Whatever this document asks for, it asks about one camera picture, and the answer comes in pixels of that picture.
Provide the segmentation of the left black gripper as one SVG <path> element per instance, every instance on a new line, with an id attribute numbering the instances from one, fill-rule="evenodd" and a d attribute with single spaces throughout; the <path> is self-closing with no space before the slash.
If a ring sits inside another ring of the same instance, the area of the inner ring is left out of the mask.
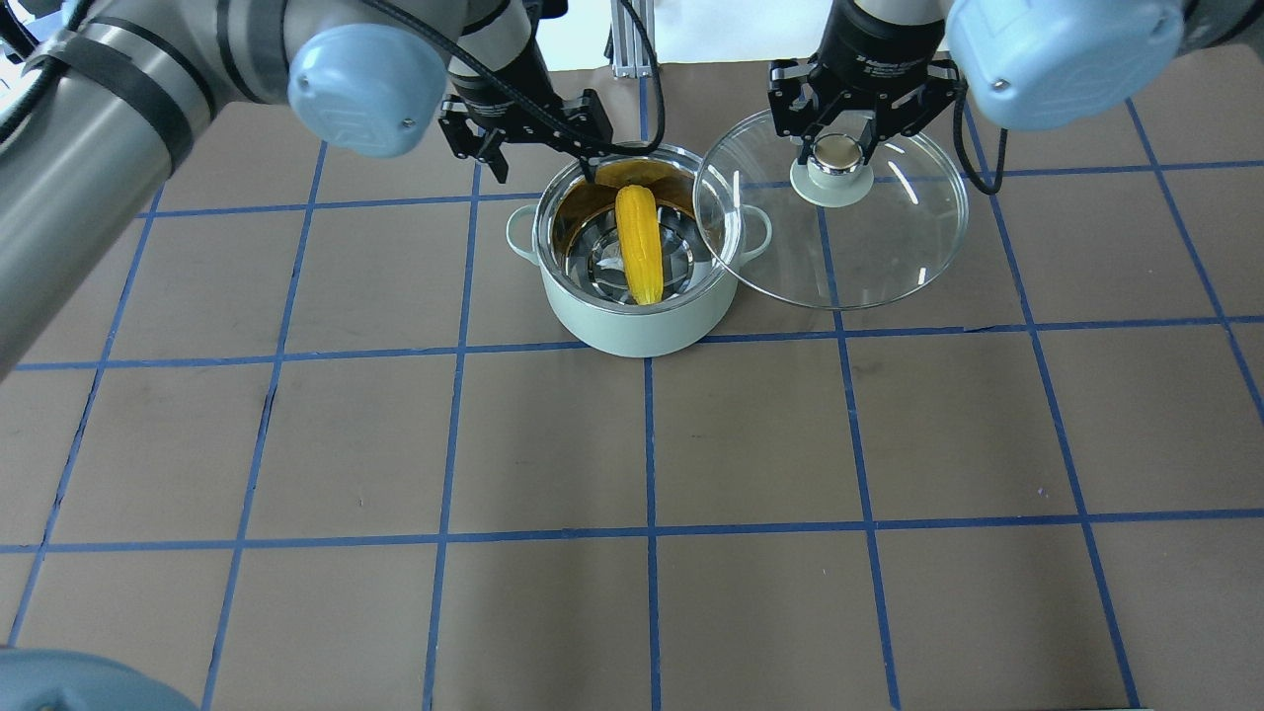
<path id="1" fill-rule="evenodd" d="M 439 129 L 459 158 L 477 157 L 504 185 L 509 161 L 503 143 L 538 143 L 579 157 L 581 175 L 597 185 L 603 164 L 599 145 L 612 144 L 612 121 L 595 90 L 565 100 L 554 91 L 537 40 L 493 40 L 460 48 L 495 77 L 466 66 L 459 57 L 447 65 L 454 94 L 439 109 Z"/>

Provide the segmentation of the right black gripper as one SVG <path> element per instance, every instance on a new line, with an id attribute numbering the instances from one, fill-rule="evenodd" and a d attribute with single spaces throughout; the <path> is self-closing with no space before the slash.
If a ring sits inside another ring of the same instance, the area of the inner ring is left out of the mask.
<path id="1" fill-rule="evenodd" d="M 774 59 L 769 102 L 777 135 L 795 135 L 806 164 L 843 113 L 866 113 L 860 147 L 868 166 L 894 135 L 914 135 L 964 97 L 953 59 L 938 58 L 945 1 L 834 1 L 817 52 Z"/>

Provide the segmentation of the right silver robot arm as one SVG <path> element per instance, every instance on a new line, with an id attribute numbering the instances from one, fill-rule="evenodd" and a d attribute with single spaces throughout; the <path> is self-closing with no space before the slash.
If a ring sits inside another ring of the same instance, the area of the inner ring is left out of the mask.
<path id="1" fill-rule="evenodd" d="M 967 99 L 1002 129 L 1066 127 L 1230 44 L 1261 51 L 1259 1 L 836 1 L 817 52 L 770 65 L 770 113 L 806 147 L 862 114 L 870 159 Z"/>

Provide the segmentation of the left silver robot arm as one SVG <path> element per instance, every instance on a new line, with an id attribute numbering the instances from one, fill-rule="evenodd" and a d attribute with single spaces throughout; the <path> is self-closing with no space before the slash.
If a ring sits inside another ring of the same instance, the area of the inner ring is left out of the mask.
<path id="1" fill-rule="evenodd" d="M 536 40 L 564 1 L 72 1 L 3 113 L 3 372 L 9 373 L 235 101 L 289 105 L 362 156 L 437 120 L 459 158 L 616 152 L 592 90 L 554 91 Z"/>

